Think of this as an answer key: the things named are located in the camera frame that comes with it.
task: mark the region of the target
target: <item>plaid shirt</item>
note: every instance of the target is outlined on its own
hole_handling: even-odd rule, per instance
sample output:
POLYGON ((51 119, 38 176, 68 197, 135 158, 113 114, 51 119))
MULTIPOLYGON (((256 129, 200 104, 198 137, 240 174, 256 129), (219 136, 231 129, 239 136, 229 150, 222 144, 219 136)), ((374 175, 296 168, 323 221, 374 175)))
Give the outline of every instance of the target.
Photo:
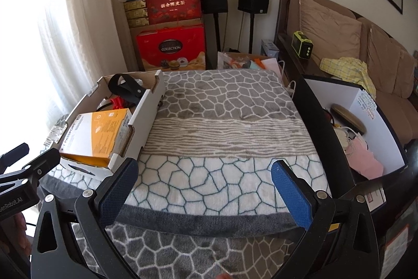
POLYGON ((338 60, 323 58, 319 68, 343 81, 361 85, 376 99, 376 88, 367 74, 367 64, 353 57, 341 57, 338 60))

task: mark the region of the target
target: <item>sofa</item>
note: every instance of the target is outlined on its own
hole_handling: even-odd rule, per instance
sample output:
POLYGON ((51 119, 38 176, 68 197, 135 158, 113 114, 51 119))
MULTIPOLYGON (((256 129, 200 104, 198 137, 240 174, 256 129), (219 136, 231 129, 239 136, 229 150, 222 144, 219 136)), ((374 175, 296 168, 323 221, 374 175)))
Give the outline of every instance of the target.
MULTIPOLYGON (((298 30, 313 42, 311 64, 340 57, 365 62, 376 87, 375 101, 400 143, 418 138, 418 112, 408 100, 415 60, 402 44, 367 18, 330 0, 280 0, 276 41, 279 36, 290 39, 298 30)), ((288 46, 287 50, 295 55, 288 46)))

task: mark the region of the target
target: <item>green and black radio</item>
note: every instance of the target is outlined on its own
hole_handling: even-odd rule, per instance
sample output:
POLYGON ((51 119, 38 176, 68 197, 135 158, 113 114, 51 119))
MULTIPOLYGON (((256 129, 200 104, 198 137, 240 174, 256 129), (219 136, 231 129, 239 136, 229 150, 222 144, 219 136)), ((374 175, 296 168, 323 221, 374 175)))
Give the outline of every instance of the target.
POLYGON ((302 31, 296 31, 293 34, 292 47, 300 58, 309 59, 313 46, 312 41, 302 31))

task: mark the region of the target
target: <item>sofa armrest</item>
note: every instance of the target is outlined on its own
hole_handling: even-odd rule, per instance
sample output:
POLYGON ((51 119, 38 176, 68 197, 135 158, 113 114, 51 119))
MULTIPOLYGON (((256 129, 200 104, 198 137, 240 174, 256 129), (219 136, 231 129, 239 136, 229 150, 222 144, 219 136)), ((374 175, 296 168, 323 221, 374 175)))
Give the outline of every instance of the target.
POLYGON ((312 59, 299 58, 291 42, 292 39, 287 34, 276 35, 275 44, 279 48, 279 59, 286 63, 285 73, 290 81, 298 79, 298 75, 329 77, 312 59))

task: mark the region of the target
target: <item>red gift box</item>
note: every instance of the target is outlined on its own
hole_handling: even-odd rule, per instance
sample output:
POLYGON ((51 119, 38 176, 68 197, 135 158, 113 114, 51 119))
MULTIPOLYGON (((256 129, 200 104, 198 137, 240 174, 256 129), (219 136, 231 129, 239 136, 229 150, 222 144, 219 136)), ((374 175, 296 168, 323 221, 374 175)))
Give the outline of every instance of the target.
POLYGON ((203 25, 145 32, 136 40, 147 71, 206 69, 203 25))
POLYGON ((146 0, 150 24, 202 17, 200 0, 146 0))

